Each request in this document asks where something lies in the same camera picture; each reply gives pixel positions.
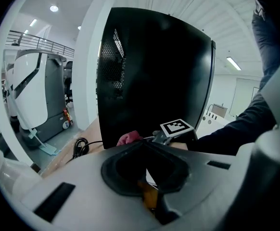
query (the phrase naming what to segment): metal railing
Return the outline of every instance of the metal railing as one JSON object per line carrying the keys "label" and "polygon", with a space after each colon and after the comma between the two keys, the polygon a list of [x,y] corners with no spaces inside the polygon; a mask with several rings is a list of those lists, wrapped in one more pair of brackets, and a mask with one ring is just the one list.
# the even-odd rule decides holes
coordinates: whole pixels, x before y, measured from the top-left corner
{"label": "metal railing", "polygon": [[64,46],[62,44],[58,44],[51,40],[40,38],[38,36],[34,36],[31,34],[24,34],[22,32],[10,31],[7,39],[5,41],[5,45],[12,46],[23,46],[29,47],[33,49],[43,49],[49,50],[54,53],[74,57],[74,49]]}

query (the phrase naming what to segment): white pillar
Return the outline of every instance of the white pillar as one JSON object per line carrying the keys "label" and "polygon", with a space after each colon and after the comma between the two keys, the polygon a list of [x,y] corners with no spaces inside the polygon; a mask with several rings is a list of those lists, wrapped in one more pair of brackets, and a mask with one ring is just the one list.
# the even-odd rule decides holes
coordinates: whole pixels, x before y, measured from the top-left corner
{"label": "white pillar", "polygon": [[6,143],[8,144],[9,148],[11,149],[12,153],[14,154],[14,156],[19,161],[26,163],[28,166],[31,166],[33,164],[33,161],[23,150],[21,144],[16,138],[15,133],[11,127],[9,118],[4,108],[2,91],[1,91],[1,67],[3,61],[3,50],[5,47],[5,40],[11,29],[11,25],[13,25],[13,22],[25,1],[26,0],[15,0],[14,3],[11,5],[10,9],[8,10],[8,12],[6,13],[0,25],[0,131]]}
{"label": "white pillar", "polygon": [[73,62],[73,101],[77,125],[86,130],[97,117],[96,69],[98,50],[115,0],[94,0],[81,24]]}

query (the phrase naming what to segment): power cord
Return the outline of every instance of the power cord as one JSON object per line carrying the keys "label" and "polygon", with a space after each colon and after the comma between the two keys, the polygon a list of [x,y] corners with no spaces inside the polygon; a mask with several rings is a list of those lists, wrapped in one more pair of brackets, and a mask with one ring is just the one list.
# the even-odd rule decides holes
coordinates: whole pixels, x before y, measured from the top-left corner
{"label": "power cord", "polygon": [[89,143],[88,140],[85,138],[78,138],[74,145],[74,153],[73,153],[73,158],[71,160],[87,154],[89,152],[89,145],[94,143],[100,143],[100,142],[102,141],[94,141]]}

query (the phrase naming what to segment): round ceiling light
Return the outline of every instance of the round ceiling light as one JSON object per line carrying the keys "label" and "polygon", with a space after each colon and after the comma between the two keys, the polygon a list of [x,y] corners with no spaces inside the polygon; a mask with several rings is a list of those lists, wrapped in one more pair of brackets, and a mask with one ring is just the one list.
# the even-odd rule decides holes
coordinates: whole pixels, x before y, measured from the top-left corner
{"label": "round ceiling light", "polygon": [[57,6],[55,6],[55,5],[53,5],[53,6],[50,7],[50,10],[52,12],[57,12],[59,10],[59,8]]}

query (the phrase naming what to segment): person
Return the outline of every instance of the person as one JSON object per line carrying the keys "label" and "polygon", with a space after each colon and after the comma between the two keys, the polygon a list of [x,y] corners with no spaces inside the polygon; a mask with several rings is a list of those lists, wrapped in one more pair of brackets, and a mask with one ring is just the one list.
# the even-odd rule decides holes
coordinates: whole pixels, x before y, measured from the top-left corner
{"label": "person", "polygon": [[252,28],[263,63],[260,89],[248,108],[222,129],[187,143],[188,150],[235,155],[240,146],[255,142],[276,120],[261,89],[280,66],[280,0],[256,0]]}

